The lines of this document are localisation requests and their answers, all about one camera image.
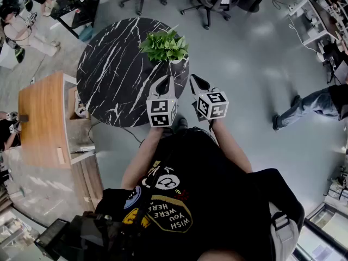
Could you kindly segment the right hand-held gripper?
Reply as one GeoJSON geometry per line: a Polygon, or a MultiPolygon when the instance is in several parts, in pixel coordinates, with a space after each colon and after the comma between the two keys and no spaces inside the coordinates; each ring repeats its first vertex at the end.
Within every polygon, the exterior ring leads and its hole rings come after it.
{"type": "Polygon", "coordinates": [[[203,78],[191,74],[189,78],[191,92],[194,97],[194,109],[199,120],[215,120],[227,114],[229,100],[225,92],[210,84],[203,78]]]}

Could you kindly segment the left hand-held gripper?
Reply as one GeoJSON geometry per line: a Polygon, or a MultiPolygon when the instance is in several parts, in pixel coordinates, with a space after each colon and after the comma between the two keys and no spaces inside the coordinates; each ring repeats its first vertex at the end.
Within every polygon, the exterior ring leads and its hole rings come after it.
{"type": "Polygon", "coordinates": [[[146,101],[151,127],[171,127],[177,114],[177,101],[173,76],[162,76],[155,81],[146,101]]]}

